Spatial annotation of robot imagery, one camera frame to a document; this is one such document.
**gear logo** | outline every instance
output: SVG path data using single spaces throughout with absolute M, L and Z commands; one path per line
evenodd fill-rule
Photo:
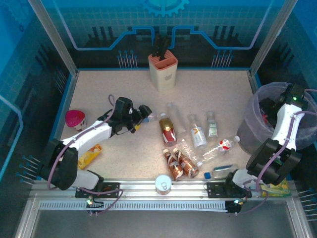
M 173 13 L 178 14 L 179 10 L 184 10 L 184 5 L 188 4 L 189 0 L 141 0 L 143 8 L 149 14 L 154 13 L 154 16 L 161 15 L 172 16 Z

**beige knife block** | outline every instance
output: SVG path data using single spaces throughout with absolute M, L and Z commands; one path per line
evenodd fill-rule
M 176 79 L 177 58 L 169 50 L 164 57 L 165 59 L 159 61 L 158 56 L 149 55 L 151 82 L 159 92 L 172 89 Z

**yellow snack package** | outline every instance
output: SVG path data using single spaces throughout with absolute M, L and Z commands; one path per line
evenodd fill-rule
M 291 195 L 291 190 L 288 187 L 286 179 L 278 185 L 261 184 L 261 188 L 267 191 L 270 197 L 288 197 Z
M 78 168 L 84 169 L 87 165 L 89 165 L 97 155 L 102 152 L 103 148 L 97 144 L 88 150 L 85 154 L 83 154 L 78 160 Z

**white cable track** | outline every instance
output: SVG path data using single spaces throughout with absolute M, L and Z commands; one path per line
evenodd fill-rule
M 86 201 L 56 201 L 40 202 L 40 210 L 90 210 L 100 211 L 107 208 L 113 201 L 103 201 L 104 207 L 94 204 L 87 208 Z M 210 211 L 227 212 L 224 201 L 118 201 L 112 211 Z

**pink cup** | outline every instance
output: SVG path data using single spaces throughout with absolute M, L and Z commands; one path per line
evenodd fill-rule
M 70 110 L 66 112 L 65 122 L 67 126 L 72 127 L 77 131 L 82 131 L 86 128 L 85 114 L 79 110 Z

